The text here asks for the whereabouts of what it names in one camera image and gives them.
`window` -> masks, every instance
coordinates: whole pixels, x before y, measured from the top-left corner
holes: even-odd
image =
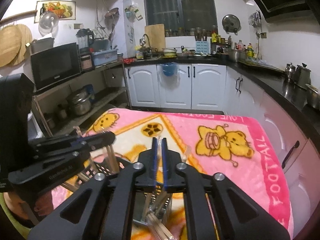
[[[164,24],[166,30],[183,28],[187,35],[191,28],[208,31],[217,25],[213,0],[146,0],[148,24]]]

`round cutting board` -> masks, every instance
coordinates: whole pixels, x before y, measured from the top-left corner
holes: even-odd
[[[16,25],[0,30],[0,67],[8,65],[21,47],[21,32]]]
[[[22,61],[24,61],[25,57],[24,54],[27,51],[26,44],[29,42],[32,42],[32,34],[30,29],[24,25],[24,24],[17,24],[17,27],[19,28],[22,38],[21,38],[21,48],[19,50],[19,53],[15,58],[10,62],[11,66],[15,66],[20,64]]]

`pink tablecloth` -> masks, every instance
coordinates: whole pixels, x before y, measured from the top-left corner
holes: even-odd
[[[290,233],[293,219],[289,189],[281,165],[260,124],[253,118],[210,114],[171,114],[111,109],[100,116],[87,134],[109,128],[116,134],[114,150],[132,162],[141,151],[151,148],[152,137],[167,138],[168,148],[183,153],[187,145],[192,154],[188,164],[198,171],[222,172],[262,206]],[[162,181],[162,167],[157,179]],[[52,192],[54,205],[70,195],[59,188]],[[167,227],[186,239],[181,194],[175,194]],[[132,239],[153,239],[141,228],[133,228]]]

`window pane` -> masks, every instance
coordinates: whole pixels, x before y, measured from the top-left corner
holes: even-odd
[[[166,30],[178,30],[177,0],[148,0],[149,25],[164,24]]]
[[[216,25],[213,0],[181,0],[185,30],[200,27],[210,31]]]

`human hand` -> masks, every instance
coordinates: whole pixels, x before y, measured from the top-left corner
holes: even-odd
[[[27,213],[25,213],[21,207],[21,204],[25,203],[25,201],[23,201],[15,192],[4,193],[4,201],[12,213],[22,219],[29,220]],[[53,211],[52,195],[50,191],[37,199],[34,211],[37,212],[39,216],[47,216]]]

